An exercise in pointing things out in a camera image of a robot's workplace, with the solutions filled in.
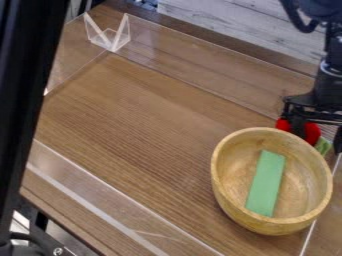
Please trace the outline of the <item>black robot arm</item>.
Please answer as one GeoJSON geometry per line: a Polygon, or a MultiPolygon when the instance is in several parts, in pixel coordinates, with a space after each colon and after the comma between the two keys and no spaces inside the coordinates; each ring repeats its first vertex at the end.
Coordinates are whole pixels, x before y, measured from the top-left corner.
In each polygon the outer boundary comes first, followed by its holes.
{"type": "Polygon", "coordinates": [[[325,26],[326,55],[322,57],[314,86],[303,94],[283,97],[277,128],[319,146],[319,124],[337,126],[334,152],[342,153],[342,0],[279,0],[294,27],[311,33],[325,26]]]}

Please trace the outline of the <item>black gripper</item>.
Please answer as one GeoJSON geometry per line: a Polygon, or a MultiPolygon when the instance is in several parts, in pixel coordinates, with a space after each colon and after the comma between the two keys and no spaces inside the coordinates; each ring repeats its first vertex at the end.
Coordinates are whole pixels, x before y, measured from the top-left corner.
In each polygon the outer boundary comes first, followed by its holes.
{"type": "Polygon", "coordinates": [[[323,105],[313,93],[283,97],[281,117],[290,120],[291,133],[306,138],[306,121],[338,126],[334,136],[334,152],[342,153],[342,104],[323,105]]]}

